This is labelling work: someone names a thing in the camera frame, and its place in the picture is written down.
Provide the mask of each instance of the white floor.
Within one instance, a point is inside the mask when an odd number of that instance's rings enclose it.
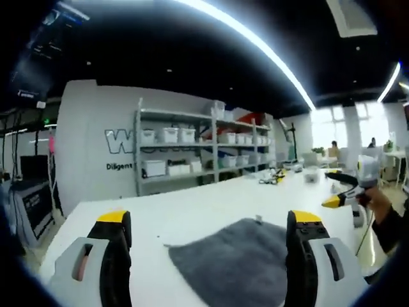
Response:
[[[391,184],[389,187],[384,187],[382,190],[391,200],[395,210],[403,215],[403,203],[406,200],[406,196],[402,192],[400,186],[399,188],[395,188],[395,185]],[[26,249],[24,260],[33,273],[36,274],[38,272],[45,253],[47,252],[47,248],[58,230],[59,227],[57,225],[52,226],[41,246],[33,249]],[[357,242],[361,242],[365,230],[366,227],[355,230]],[[382,251],[372,228],[369,229],[357,256],[363,272],[372,272],[374,269],[376,270],[380,268],[387,260],[387,255]]]

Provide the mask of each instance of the metal shelving unit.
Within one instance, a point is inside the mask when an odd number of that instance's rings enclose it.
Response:
[[[231,122],[226,120],[216,119],[215,116],[207,116],[202,114],[192,114],[185,112],[176,111],[165,111],[158,109],[145,109],[142,108],[143,99],[139,99],[138,108],[134,113],[134,126],[133,126],[133,159],[134,159],[134,175],[135,175],[135,186],[138,196],[144,195],[143,186],[144,184],[150,184],[154,182],[167,182],[171,180],[180,180],[184,178],[202,178],[203,176],[212,175],[214,177],[214,182],[219,181],[219,175],[221,173],[229,171],[241,171],[243,169],[253,169],[258,171],[258,167],[264,164],[269,164],[270,162],[262,162],[259,164],[250,164],[245,166],[235,166],[232,168],[220,168],[218,163],[218,150],[219,148],[237,148],[238,154],[240,155],[244,149],[253,149],[255,154],[258,153],[258,148],[264,148],[266,150],[268,145],[258,145],[256,137],[259,133],[266,134],[269,131],[269,127],[257,126],[253,120],[251,124],[242,122]],[[183,143],[155,143],[155,144],[140,144],[137,142],[141,139],[141,122],[167,122],[167,123],[185,123],[195,126],[196,129],[196,143],[183,144]],[[201,125],[207,124],[212,128],[212,142],[199,142],[199,133]],[[253,145],[238,145],[238,144],[218,144],[217,142],[217,129],[218,128],[229,128],[229,129],[245,129],[252,132],[253,135]],[[160,177],[149,177],[142,178],[142,168],[141,168],[141,149],[142,148],[194,148],[195,155],[197,157],[201,156],[201,150],[203,148],[211,148],[213,154],[213,170],[202,171],[200,173],[190,173],[180,176],[160,176]]]

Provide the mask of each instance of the white wall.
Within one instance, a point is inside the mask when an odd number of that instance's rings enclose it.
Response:
[[[407,138],[406,120],[403,112],[402,103],[384,104],[385,114],[389,123],[389,131],[396,133],[397,146],[403,148],[409,145],[409,139]],[[359,129],[359,119],[355,106],[344,108],[346,133],[348,135],[348,167],[353,167],[359,153],[361,152],[361,139]],[[296,132],[295,137],[297,139],[297,154],[300,157],[303,153],[311,152],[313,148],[313,134],[311,126],[311,117],[309,114],[303,114],[299,116],[292,116],[283,118],[285,124],[290,127],[291,123],[294,123]],[[288,156],[288,144],[282,133],[281,126],[278,120],[274,121],[275,125],[275,139],[277,142],[276,152],[277,155],[282,153],[287,158]]]
[[[406,118],[403,111],[403,104],[385,104],[385,112],[389,123],[389,132],[396,133],[396,144],[403,148],[409,145],[406,127]]]
[[[71,81],[66,85],[59,108],[56,131],[56,176],[61,206],[71,213],[80,201],[118,199],[136,196],[132,169],[107,170],[107,163],[133,164],[132,136],[126,147],[111,153],[106,130],[124,129],[132,133],[134,111],[143,98],[143,106],[152,109],[201,113],[211,100],[190,95],[146,88],[97,86],[94,80]],[[235,117],[248,112],[235,109]],[[147,123],[143,128],[157,128]],[[155,152],[143,159],[178,159],[192,157],[192,152]],[[147,193],[157,193],[196,186],[188,179],[166,184],[151,184]]]

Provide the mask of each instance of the human hand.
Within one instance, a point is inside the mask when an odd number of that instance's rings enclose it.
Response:
[[[366,203],[366,206],[373,211],[376,223],[380,224],[390,211],[392,203],[378,187],[365,190],[364,198],[370,199],[370,201]],[[359,203],[362,204],[361,199],[362,197],[357,197]]]
[[[391,206],[391,202],[388,197],[386,197],[386,195],[384,195],[378,187],[372,187],[368,190],[365,190],[365,195],[371,199],[371,201],[367,204],[371,210],[377,209],[379,207],[389,208]]]

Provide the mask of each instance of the pink object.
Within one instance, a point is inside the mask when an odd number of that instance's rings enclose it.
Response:
[[[54,137],[52,136],[49,137],[49,150],[50,153],[54,153]]]

